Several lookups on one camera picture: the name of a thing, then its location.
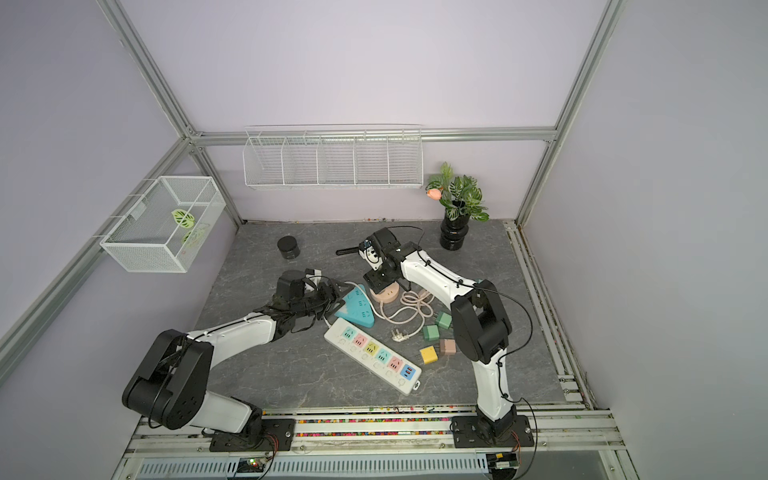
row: blue triangular power strip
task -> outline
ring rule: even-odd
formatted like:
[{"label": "blue triangular power strip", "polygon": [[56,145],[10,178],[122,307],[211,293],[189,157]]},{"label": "blue triangular power strip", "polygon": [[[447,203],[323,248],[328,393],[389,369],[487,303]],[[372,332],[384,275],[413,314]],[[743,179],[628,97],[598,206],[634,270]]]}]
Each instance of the blue triangular power strip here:
[{"label": "blue triangular power strip", "polygon": [[347,322],[356,323],[360,326],[373,326],[373,310],[365,294],[361,289],[363,285],[358,285],[353,291],[344,297],[344,306],[341,307],[335,315],[343,318]]}]

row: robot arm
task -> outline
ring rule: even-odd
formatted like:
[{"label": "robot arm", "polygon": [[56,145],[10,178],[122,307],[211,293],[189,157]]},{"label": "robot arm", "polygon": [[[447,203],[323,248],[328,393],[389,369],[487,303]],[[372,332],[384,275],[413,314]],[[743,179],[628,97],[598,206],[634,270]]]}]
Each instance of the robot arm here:
[{"label": "robot arm", "polygon": [[388,228],[376,231],[357,249],[337,254],[354,251],[371,266],[364,278],[375,293],[395,281],[408,280],[451,309],[456,346],[472,361],[475,372],[478,428],[488,439],[509,435],[516,411],[514,404],[502,397],[502,392],[509,391],[502,357],[512,327],[493,283],[475,282],[453,273],[414,243],[401,244]]},{"label": "robot arm", "polygon": [[282,338],[297,318],[317,318],[331,313],[334,304],[340,307],[346,292],[333,281],[307,281],[316,276],[317,270],[286,271],[270,305],[258,311],[209,329],[162,332],[123,392],[123,405],[168,429],[193,425],[218,431],[211,451],[257,447],[264,437],[261,410],[207,390],[208,373],[252,346]]}]

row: black cable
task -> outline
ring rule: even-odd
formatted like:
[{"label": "black cable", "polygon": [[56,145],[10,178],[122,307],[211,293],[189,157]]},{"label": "black cable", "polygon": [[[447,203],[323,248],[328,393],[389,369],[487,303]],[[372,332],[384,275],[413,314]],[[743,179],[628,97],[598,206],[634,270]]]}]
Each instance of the black cable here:
[{"label": "black cable", "polygon": [[423,228],[417,227],[416,225],[393,225],[393,226],[387,227],[387,228],[415,228],[417,230],[421,230],[422,232],[424,231]]},{"label": "black cable", "polygon": [[331,278],[331,277],[325,276],[325,275],[310,275],[310,276],[305,276],[304,278],[306,278],[307,280],[310,280],[312,278],[324,278],[324,279],[333,280],[334,282],[336,282],[335,278]]},{"label": "black cable", "polygon": [[516,477],[514,475],[511,476],[510,480],[512,478],[523,478],[523,477],[525,477],[528,474],[528,472],[531,471],[531,467],[533,466],[533,461],[536,459],[536,450],[538,450],[538,422],[536,421],[536,414],[533,411],[533,407],[531,407],[531,404],[528,403],[528,400],[526,400],[525,397],[520,397],[520,400],[525,402],[525,405],[527,405],[528,408],[531,410],[531,416],[533,417],[533,427],[534,427],[534,430],[536,431],[536,439],[535,439],[535,442],[533,444],[533,455],[531,455],[531,461],[528,463],[528,466],[525,467],[525,471],[522,472],[522,474],[519,477]]}]

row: mounting plate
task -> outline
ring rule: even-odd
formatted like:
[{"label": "mounting plate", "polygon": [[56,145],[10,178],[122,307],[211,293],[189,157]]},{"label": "mounting plate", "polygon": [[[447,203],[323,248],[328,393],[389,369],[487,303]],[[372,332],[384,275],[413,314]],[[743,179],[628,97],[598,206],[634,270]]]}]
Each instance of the mounting plate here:
[{"label": "mounting plate", "polygon": [[[518,443],[514,435],[510,435],[506,440],[496,442],[486,442],[476,430],[478,417],[476,416],[458,416],[451,419],[451,430],[453,431],[453,446],[457,449],[476,449],[478,447],[515,447]],[[517,415],[512,424],[512,431],[520,439],[521,447],[532,447],[534,445],[533,433],[530,432],[531,425],[528,423],[528,417]]]},{"label": "mounting plate", "polygon": [[[290,450],[290,444],[293,441],[293,427],[296,425],[294,419],[270,419],[263,420],[262,434],[271,433],[277,438],[277,451],[286,452]],[[253,452],[272,450],[272,442],[262,437],[261,442],[256,445],[249,444],[245,439],[236,436],[233,433],[217,432],[210,440],[209,450],[211,452]]]}]

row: yellow outlet socket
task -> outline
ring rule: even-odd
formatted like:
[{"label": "yellow outlet socket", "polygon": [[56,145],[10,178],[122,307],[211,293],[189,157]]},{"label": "yellow outlet socket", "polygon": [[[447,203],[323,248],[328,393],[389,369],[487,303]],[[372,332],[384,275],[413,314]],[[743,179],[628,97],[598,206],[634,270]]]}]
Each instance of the yellow outlet socket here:
[{"label": "yellow outlet socket", "polygon": [[366,352],[368,352],[369,355],[373,355],[376,353],[376,350],[379,349],[379,346],[376,345],[374,342],[368,342],[368,346],[366,347]]}]

